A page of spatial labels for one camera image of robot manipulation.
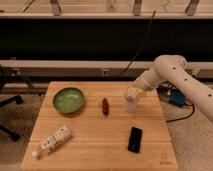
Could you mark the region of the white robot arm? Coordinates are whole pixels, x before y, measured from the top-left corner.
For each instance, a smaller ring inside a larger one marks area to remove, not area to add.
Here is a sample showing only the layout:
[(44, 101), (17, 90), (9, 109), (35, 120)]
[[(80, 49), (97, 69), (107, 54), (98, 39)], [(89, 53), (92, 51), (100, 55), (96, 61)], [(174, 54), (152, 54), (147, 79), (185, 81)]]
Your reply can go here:
[(164, 81), (177, 87), (213, 123), (213, 90), (185, 71), (186, 59), (181, 55), (160, 55), (150, 69), (144, 71), (124, 94), (127, 103), (136, 103), (147, 91)]

